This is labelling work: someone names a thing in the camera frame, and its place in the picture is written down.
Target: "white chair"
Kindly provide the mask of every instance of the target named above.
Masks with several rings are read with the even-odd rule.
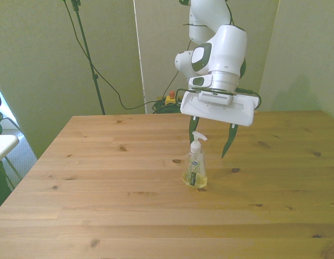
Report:
[[[13,171],[16,173],[18,178],[22,180],[21,175],[17,172],[11,161],[7,158],[7,154],[11,152],[11,150],[17,146],[19,143],[19,140],[16,136],[14,135],[0,135],[0,161],[3,160],[4,158],[7,160]],[[12,188],[14,189],[14,185],[11,182],[10,178],[8,175],[5,173],[2,167],[0,167],[0,171],[5,174],[6,178],[9,180],[10,184],[12,185]]]

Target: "beige wall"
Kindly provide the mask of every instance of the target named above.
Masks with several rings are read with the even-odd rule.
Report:
[[[126,106],[142,104],[133,0],[81,0],[80,16],[97,69]],[[99,85],[107,114],[144,113],[125,111],[114,91]],[[0,0],[0,90],[38,157],[73,115],[101,114],[62,1]]]
[[[281,0],[260,94],[261,110],[334,117],[334,1]]]
[[[259,90],[279,0],[229,0],[235,25],[248,34],[247,71],[242,88]],[[176,74],[174,59],[189,43],[189,7],[177,0],[135,0],[145,95],[162,96]],[[187,88],[179,74],[171,90]]]

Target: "light stand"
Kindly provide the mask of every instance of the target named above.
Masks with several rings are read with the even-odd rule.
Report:
[[[93,81],[95,83],[95,87],[96,87],[96,91],[97,91],[97,96],[98,96],[98,100],[100,102],[102,114],[106,115],[106,113],[104,111],[103,103],[102,103],[102,98],[101,98],[100,90],[99,90],[98,83],[97,83],[98,75],[95,74],[95,71],[93,69],[93,65],[92,65],[91,57],[90,57],[90,52],[89,52],[89,49],[87,47],[86,38],[85,38],[84,30],[83,30],[83,26],[81,24],[81,20],[80,20],[80,16],[79,16],[79,8],[78,8],[78,6],[80,5],[80,0],[71,0],[71,2],[72,2],[73,10],[76,12],[76,15],[77,15],[77,18],[78,18],[79,27],[80,27],[80,30],[81,30],[81,35],[83,37],[83,41],[84,41],[84,45],[85,45],[85,50],[86,50],[87,58],[88,58],[89,63],[90,63],[90,68],[91,68],[91,72],[92,72],[92,79],[93,79]]]

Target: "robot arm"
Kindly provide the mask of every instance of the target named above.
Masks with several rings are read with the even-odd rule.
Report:
[[[179,53],[177,70],[188,81],[180,110],[183,114],[250,126],[258,97],[236,93],[246,52],[246,32],[230,25],[225,0],[179,0],[190,5],[190,39],[194,51]]]

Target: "pump dispenser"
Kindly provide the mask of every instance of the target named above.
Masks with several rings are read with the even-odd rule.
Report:
[[[208,178],[205,174],[204,153],[198,139],[207,140],[207,138],[197,131],[192,132],[192,134],[194,141],[190,145],[190,153],[187,155],[188,168],[182,174],[182,180],[190,187],[202,188],[207,184]]]

